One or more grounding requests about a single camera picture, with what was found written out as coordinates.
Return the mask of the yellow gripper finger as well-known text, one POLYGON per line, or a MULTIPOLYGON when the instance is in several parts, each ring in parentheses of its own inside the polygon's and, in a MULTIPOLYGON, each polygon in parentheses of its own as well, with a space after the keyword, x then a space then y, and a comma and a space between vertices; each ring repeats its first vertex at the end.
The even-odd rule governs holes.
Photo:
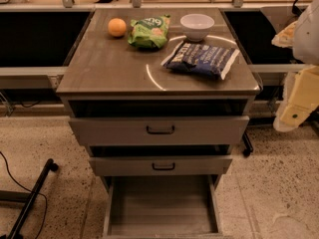
POLYGON ((281 30, 278 34, 274 36, 271 44, 280 48, 291 48, 293 46, 294 31, 297 22, 294 21, 289 24, 286 28, 281 30))
POLYGON ((305 122, 319 107, 319 66, 307 66, 297 73, 288 73, 283 101, 276 112, 273 127, 289 132, 305 122))

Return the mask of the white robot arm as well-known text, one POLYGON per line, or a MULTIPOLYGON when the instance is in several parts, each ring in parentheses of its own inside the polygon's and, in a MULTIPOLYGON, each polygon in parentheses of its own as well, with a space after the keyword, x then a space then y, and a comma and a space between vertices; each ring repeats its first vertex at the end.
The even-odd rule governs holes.
POLYGON ((293 57, 305 64, 298 73, 288 73, 273 127, 288 132, 298 128, 319 107, 319 0, 281 30, 271 44, 291 48, 293 57))

